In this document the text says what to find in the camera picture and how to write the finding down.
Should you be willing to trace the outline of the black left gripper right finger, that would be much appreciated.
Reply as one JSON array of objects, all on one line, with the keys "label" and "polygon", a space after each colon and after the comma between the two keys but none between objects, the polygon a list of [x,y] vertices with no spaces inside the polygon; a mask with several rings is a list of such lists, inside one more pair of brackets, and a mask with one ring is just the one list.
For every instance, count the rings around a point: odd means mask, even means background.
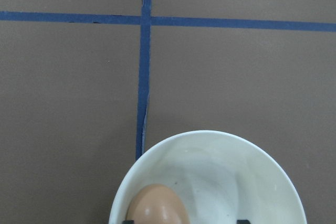
[{"label": "black left gripper right finger", "polygon": [[236,221],[237,224],[250,224],[250,221],[247,219],[238,219]]}]

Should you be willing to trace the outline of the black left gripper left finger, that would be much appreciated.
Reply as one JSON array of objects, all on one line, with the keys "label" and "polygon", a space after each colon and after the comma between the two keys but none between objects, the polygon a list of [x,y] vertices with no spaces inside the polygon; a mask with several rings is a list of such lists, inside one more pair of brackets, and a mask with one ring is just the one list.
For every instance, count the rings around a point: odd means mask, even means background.
[{"label": "black left gripper left finger", "polygon": [[124,220],[122,224],[134,224],[134,220]]}]

